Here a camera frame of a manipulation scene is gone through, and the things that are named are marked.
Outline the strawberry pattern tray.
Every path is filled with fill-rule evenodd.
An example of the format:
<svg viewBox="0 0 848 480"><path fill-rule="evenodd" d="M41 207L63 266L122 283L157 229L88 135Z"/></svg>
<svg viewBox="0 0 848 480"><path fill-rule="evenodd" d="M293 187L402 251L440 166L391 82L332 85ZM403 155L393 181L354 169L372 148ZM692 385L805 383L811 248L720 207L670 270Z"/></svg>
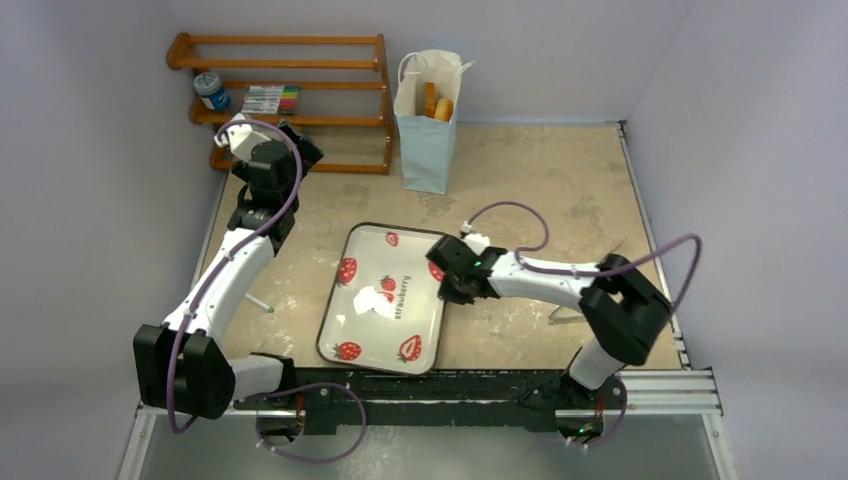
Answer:
<svg viewBox="0 0 848 480"><path fill-rule="evenodd" d="M316 340L332 363L419 376L436 364L444 278L438 231L362 222L348 233Z"/></svg>

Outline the metal tongs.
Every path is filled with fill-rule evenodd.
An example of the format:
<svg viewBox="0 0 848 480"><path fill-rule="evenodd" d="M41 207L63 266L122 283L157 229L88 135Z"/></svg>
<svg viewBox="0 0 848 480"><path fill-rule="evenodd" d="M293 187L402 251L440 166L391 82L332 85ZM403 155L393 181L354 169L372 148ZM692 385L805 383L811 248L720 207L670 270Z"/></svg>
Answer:
<svg viewBox="0 0 848 480"><path fill-rule="evenodd" d="M551 325L563 325L575 322L583 322L584 315L581 312L569 309L565 306L557 306L549 315L548 322Z"/></svg>

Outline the white blue paper bag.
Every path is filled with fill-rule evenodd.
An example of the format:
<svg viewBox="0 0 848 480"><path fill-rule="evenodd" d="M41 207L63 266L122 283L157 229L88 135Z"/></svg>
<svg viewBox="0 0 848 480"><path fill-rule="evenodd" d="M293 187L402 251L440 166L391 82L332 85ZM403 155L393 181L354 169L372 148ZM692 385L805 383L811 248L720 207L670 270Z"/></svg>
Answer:
<svg viewBox="0 0 848 480"><path fill-rule="evenodd" d="M433 85L436 101L446 99L456 106L462 76L472 65L455 52L438 49L412 52L400 61L393 109L405 189L432 194L447 191L457 114L452 112L447 120L427 116L427 85Z"/></svg>

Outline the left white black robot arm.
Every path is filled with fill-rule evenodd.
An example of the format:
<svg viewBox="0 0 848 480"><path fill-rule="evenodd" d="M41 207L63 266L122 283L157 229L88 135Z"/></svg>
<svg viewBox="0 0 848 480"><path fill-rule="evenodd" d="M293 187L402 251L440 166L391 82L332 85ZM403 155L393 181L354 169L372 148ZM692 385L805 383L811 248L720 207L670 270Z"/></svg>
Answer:
<svg viewBox="0 0 848 480"><path fill-rule="evenodd" d="M180 305L133 338L141 401L164 409L175 433L198 418L217 419L251 396L284 409L298 395L292 359L252 353L229 360L220 345L251 285L291 233L301 182L323 153L286 120L266 123L244 114L221 126L214 140L236 158L232 172L244 183L223 240Z"/></svg>

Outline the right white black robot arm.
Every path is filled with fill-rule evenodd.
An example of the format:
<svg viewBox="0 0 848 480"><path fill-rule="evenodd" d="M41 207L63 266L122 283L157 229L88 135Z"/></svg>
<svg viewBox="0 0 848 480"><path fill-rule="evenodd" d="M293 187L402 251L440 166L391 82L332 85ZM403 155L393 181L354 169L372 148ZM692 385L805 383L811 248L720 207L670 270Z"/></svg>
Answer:
<svg viewBox="0 0 848 480"><path fill-rule="evenodd" d="M625 257L596 264L522 259L500 247L481 248L445 235L426 258L443 273L440 297L465 305L476 299L524 298L580 313L594 338L582 347L561 381L564 399L584 407L625 366L644 364L672 314L671 302Z"/></svg>

